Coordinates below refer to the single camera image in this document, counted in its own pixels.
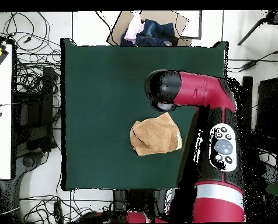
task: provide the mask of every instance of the black border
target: black border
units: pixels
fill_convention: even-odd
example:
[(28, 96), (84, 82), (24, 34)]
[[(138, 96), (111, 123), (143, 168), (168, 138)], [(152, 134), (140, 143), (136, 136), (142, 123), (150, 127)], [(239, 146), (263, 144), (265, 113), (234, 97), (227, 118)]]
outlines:
[(61, 182), (60, 187), (63, 191), (68, 191), (65, 187), (67, 181), (67, 142), (66, 142), (66, 101), (65, 101), (65, 39), (60, 39), (60, 100), (61, 100)]
[(180, 36), (180, 39), (194, 39), (201, 40), (201, 27), (202, 27), (202, 10), (199, 11), (199, 29), (198, 29), (198, 37), (189, 37), (189, 36)]
[[(0, 36), (0, 43), (4, 41), (5, 38)], [(11, 103), (14, 103), (14, 92), (16, 90), (16, 76), (17, 76), (17, 49), (18, 47), (15, 45), (13, 40), (7, 40), (7, 44), (12, 46), (12, 76), (11, 76)], [(16, 173), (16, 133), (15, 133), (15, 126), (14, 126), (14, 105), (11, 105), (11, 180), (15, 178)]]

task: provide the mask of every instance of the control buttons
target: control buttons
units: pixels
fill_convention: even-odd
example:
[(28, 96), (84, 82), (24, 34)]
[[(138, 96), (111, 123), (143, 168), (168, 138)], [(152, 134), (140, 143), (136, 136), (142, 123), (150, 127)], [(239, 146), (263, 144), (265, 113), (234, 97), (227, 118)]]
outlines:
[(230, 141), (228, 141), (226, 139), (218, 140), (215, 144), (214, 149), (215, 149), (215, 151), (217, 151), (218, 153), (223, 154), (223, 155), (229, 155), (234, 150)]
[(226, 157), (225, 157), (225, 161), (226, 161), (228, 164), (231, 164), (231, 163), (232, 163), (232, 159), (231, 159), (229, 156), (226, 156)]
[(216, 138), (221, 138), (222, 134), (220, 132), (216, 132)]
[(216, 155), (215, 159), (220, 162), (220, 161), (222, 161), (222, 156), (221, 155)]

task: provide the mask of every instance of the white button panel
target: white button panel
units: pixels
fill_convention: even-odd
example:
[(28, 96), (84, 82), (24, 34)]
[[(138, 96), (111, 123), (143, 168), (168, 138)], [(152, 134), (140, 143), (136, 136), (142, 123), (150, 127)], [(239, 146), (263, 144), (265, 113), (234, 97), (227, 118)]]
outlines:
[(231, 143), (233, 147), (232, 152), (228, 155), (223, 155), (222, 153), (217, 152), (215, 159), (216, 161), (224, 162), (225, 164), (225, 170), (221, 170), (221, 169), (219, 170), (223, 172), (234, 171), (237, 168), (237, 146), (236, 146), (236, 137), (235, 137), (234, 130), (228, 124), (224, 124), (224, 123), (217, 124), (210, 130), (210, 146), (208, 152), (208, 156), (209, 156), (208, 159), (210, 161), (210, 164), (213, 167), (215, 167), (215, 165), (213, 165), (211, 161), (211, 151), (214, 148), (212, 147), (212, 145), (215, 145), (215, 142), (212, 143), (213, 138), (225, 139)]

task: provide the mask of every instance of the tangled wires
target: tangled wires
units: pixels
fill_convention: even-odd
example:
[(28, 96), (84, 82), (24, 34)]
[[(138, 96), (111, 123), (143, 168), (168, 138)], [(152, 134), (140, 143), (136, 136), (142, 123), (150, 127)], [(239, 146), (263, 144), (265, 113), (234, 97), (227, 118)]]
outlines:
[[(6, 39), (12, 39), (17, 47), (22, 50), (24, 53), (17, 53), (17, 84), (16, 90), (18, 92), (26, 92), (32, 94), (38, 94), (40, 96), (45, 97), (43, 95), (43, 69), (44, 67), (51, 67), (57, 77), (53, 80), (53, 96), (57, 102), (56, 105), (53, 105), (54, 108), (60, 107), (60, 102), (58, 97), (60, 96), (59, 90), (59, 78), (60, 78), (60, 50), (53, 49), (51, 44), (59, 46), (52, 41), (50, 41), (50, 24), (47, 19), (38, 12), (39, 16), (42, 18), (45, 24), (45, 35), (44, 37), (39, 37), (34, 34), (35, 28), (32, 21), (24, 14), (15, 12), (11, 12), (11, 17), (8, 21), (6, 21), (4, 25), (4, 29), (0, 34), (5, 35)], [(18, 31), (18, 26), (16, 24), (17, 16), (23, 16), (28, 23), (32, 26), (31, 33)], [(13, 23), (15, 30), (10, 32), (10, 25)], [(16, 38), (17, 34), (24, 34), (19, 39)], [(26, 43), (32, 44), (32, 40), (39, 41), (40, 44), (36, 45), (34, 48), (25, 48)], [(50, 49), (50, 52), (39, 53), (45, 49)]]
[[(46, 195), (44, 197), (50, 197), (49, 199), (41, 199), (39, 201), (39, 203), (34, 206), (24, 217), (23, 217), (23, 223), (41, 223), (41, 224), (54, 224), (57, 223), (59, 221), (59, 213), (56, 213), (55, 211), (51, 212), (51, 210), (48, 209), (48, 205), (53, 205), (52, 203), (55, 204), (56, 201), (60, 201), (62, 204), (64, 204), (67, 207), (70, 207), (71, 209), (73, 209), (73, 211), (71, 211), (70, 213), (67, 213), (65, 215), (63, 215), (63, 220), (66, 221), (73, 221), (74, 219), (76, 219), (79, 216), (82, 216), (82, 213), (85, 211), (92, 211), (90, 208), (81, 208), (83, 209), (83, 211), (80, 211), (80, 209), (75, 209), (73, 206), (67, 204), (66, 202), (64, 202), (60, 197), (58, 196), (52, 196), (52, 195)], [(30, 198), (22, 198), (20, 200), (32, 200), (36, 197), (30, 197)], [(76, 212), (77, 216), (74, 218), (70, 218), (68, 217), (71, 213)], [(32, 214), (37, 214), (39, 216), (39, 220), (36, 221), (30, 221), (29, 218)]]

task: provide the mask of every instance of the white floor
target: white floor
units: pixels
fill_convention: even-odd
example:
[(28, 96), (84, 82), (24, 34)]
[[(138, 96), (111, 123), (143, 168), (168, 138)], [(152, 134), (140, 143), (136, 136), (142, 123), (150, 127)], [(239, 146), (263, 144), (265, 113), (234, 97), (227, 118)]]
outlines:
[[(34, 23), (34, 34), (40, 37), (45, 36), (45, 22), (37, 12), (24, 13)], [(50, 24), (50, 41), (52, 49), (60, 49), (58, 44), (60, 38), (72, 38), (79, 46), (108, 46), (106, 39), (109, 35), (107, 26), (97, 17), (95, 12), (42, 12), (41, 13)], [(262, 17), (266, 11), (264, 10), (204, 10), (202, 21), (201, 40), (193, 40), (192, 46), (211, 47), (218, 41), (228, 41), (230, 49), (228, 51), (228, 66), (239, 68), (246, 63), (245, 60), (256, 60), (262, 58), (268, 53), (278, 50), (278, 26), (263, 24), (243, 43), (238, 46), (238, 42), (249, 31), (249, 29)], [(119, 12), (103, 12), (102, 16), (113, 27)], [(0, 32), (3, 31), (6, 21), (10, 18), (10, 13), (0, 13)], [(20, 15), (15, 17), (18, 31), (32, 32), (31, 24)], [(9, 32), (14, 32), (13, 22), (9, 26)], [(18, 34), (16, 38), (23, 37), (25, 34)], [(40, 45), (41, 42), (32, 38), (29, 43), (24, 43), (28, 36), (20, 41), (23, 48), (33, 48)], [(50, 47), (46, 47), (40, 53), (50, 53)], [(265, 58), (269, 61), (278, 61), (278, 54)], [(239, 73), (228, 73), (228, 76), (237, 79), (242, 83), (243, 76), (253, 76), (253, 106), (257, 104), (258, 92), (257, 88), (260, 81), (278, 77), (277, 62), (258, 62), (257, 66)], [(252, 112), (252, 126), (255, 126), (256, 107)], [(61, 124), (57, 124), (56, 128), (61, 128)], [(61, 148), (60, 130), (54, 131), (55, 140)], [(38, 197), (42, 199), (42, 195), (56, 195), (56, 186), (60, 178), (61, 152), (54, 149), (47, 163), (38, 167), (36, 170), (25, 175), (21, 189), (20, 197)], [(62, 200), (67, 200), (70, 204), (70, 197), (73, 192), (64, 192), (58, 188), (58, 195)], [(104, 206), (108, 206), (110, 202), (99, 202), (90, 200), (111, 201), (113, 199), (110, 190), (77, 190), (75, 193), (75, 201), (79, 208), (90, 207), (93, 210), (101, 211)], [(35, 206), (38, 201), (21, 201), (22, 214), (25, 215)], [(70, 208), (63, 206), (64, 214), (68, 214)], [(31, 221), (39, 220), (38, 215), (32, 214), (29, 218)]]

